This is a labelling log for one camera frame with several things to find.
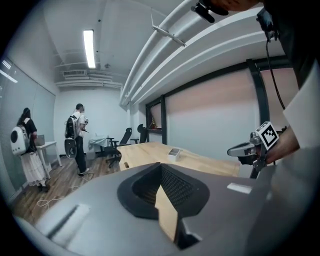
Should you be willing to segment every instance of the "white table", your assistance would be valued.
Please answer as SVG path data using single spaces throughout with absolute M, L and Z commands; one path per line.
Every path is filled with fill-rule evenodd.
M 47 175 L 49 175 L 49 170 L 48 170 L 46 162 L 45 162 L 43 150 L 45 150 L 46 148 L 48 148 L 50 146 L 53 146 L 53 145 L 55 147 L 56 157 L 58 158 L 59 165 L 62 166 L 62 163 L 61 163 L 61 160 L 60 160 L 60 156 L 59 156 L 59 153 L 58 153 L 58 148 L 57 148 L 57 142 L 56 141 L 46 142 L 44 145 L 36 147 L 36 149 L 39 152 L 41 163 L 42 163 L 43 168 L 44 168 L 45 172 L 47 173 Z

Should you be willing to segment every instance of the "woman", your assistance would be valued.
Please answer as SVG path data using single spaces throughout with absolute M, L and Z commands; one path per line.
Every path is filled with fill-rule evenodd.
M 31 119 L 29 108 L 25 108 L 19 118 L 17 126 L 23 126 L 30 138 L 27 151 L 21 155 L 23 172 L 29 186 L 37 186 L 39 191 L 48 192 L 50 186 L 46 185 L 47 175 L 37 153 L 35 140 L 37 139 L 37 128 Z

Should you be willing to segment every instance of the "white cloth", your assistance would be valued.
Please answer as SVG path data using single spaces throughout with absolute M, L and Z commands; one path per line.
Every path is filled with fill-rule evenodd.
M 283 113 L 301 149 L 320 146 L 320 68 L 317 61 Z
M 21 156 L 23 172 L 29 186 L 44 184 L 47 177 L 38 153 L 26 153 Z
M 85 136 L 85 132 L 83 130 L 81 130 L 80 125 L 85 125 L 86 124 L 86 119 L 85 116 L 80 113 L 80 112 L 74 112 L 72 114 L 72 116 L 75 116 L 76 120 L 76 125 L 77 125 L 77 133 L 80 137 L 84 137 Z

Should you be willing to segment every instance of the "air vent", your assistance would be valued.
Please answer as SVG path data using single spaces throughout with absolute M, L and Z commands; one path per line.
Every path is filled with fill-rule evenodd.
M 73 70 L 73 71 L 64 71 L 63 76 L 65 78 L 68 77 L 79 77 L 79 76 L 86 76 L 87 71 L 86 70 Z

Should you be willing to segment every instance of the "wooden floor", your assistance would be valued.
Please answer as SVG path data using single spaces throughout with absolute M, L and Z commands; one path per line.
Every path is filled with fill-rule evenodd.
M 87 168 L 94 174 L 85 175 L 84 180 L 77 174 L 77 165 L 75 160 L 70 160 L 66 157 L 61 158 L 62 167 L 57 166 L 51 172 L 51 179 L 47 181 L 50 185 L 48 193 L 39 192 L 36 186 L 27 186 L 25 190 L 16 198 L 12 204 L 12 213 L 15 216 L 25 219 L 30 224 L 35 224 L 39 218 L 47 211 L 48 206 L 39 207 L 37 202 L 39 200 L 52 200 L 66 197 L 72 193 L 72 188 L 81 187 L 86 180 L 91 180 L 99 176 L 112 174 L 120 171 L 119 163 L 115 162 L 112 168 L 109 168 L 106 163 L 106 158 L 96 158 L 94 160 L 87 160 Z M 51 201 L 49 206 L 52 207 L 56 200 Z

